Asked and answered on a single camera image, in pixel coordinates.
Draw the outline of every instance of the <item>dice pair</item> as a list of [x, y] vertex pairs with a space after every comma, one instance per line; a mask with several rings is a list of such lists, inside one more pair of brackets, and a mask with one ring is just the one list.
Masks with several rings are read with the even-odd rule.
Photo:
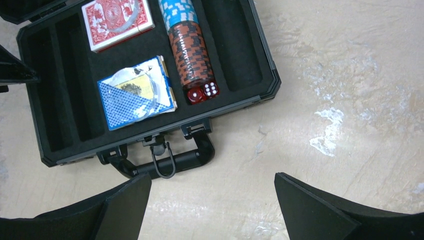
[[203, 86], [194, 87], [187, 93], [187, 97], [192, 104], [199, 104], [209, 99], [213, 99], [220, 94], [220, 89], [215, 81], [210, 81]]

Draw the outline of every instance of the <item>poker chip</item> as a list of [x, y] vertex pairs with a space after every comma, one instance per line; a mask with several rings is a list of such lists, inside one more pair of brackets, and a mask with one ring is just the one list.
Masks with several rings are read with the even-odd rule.
[[183, 21], [174, 25], [169, 30], [169, 40], [181, 85], [184, 88], [198, 87], [214, 79], [211, 61], [198, 23]]
[[167, 31], [181, 22], [191, 21], [197, 24], [199, 23], [198, 16], [196, 15], [196, 11], [191, 0], [158, 1]]

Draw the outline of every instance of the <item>playing card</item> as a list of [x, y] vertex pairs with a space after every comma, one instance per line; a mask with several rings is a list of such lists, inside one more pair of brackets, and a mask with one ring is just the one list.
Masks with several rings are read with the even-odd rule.
[[155, 26], [146, 0], [96, 0], [84, 5], [82, 13], [93, 52]]
[[163, 56], [97, 82], [110, 131], [177, 109]]

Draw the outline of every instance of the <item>floor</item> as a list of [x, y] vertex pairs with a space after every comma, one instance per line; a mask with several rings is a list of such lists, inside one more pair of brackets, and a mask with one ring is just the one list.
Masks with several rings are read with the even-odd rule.
[[[367, 206], [424, 212], [424, 2], [255, 3], [281, 89], [213, 119], [210, 164], [153, 181], [140, 238], [287, 240], [277, 172]], [[0, 44], [16, 56], [20, 27], [0, 20]], [[126, 180], [97, 159], [44, 166], [24, 85], [0, 94], [0, 129], [4, 218], [32, 218]], [[195, 146], [178, 132], [171, 142]], [[141, 146], [130, 154], [149, 155]]]

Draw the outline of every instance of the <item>black foam insert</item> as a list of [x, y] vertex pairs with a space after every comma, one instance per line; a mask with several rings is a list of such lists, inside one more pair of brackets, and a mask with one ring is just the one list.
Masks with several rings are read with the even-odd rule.
[[[218, 97], [196, 105], [186, 101], [157, 0], [148, 0], [154, 29], [100, 53], [90, 51], [81, 11], [87, 2], [24, 27], [17, 38], [22, 60], [41, 77], [41, 83], [27, 88], [41, 148], [50, 160], [112, 145], [258, 96], [274, 81], [248, 0], [193, 0], [220, 87]], [[157, 55], [164, 57], [178, 109], [109, 131], [97, 81]]]

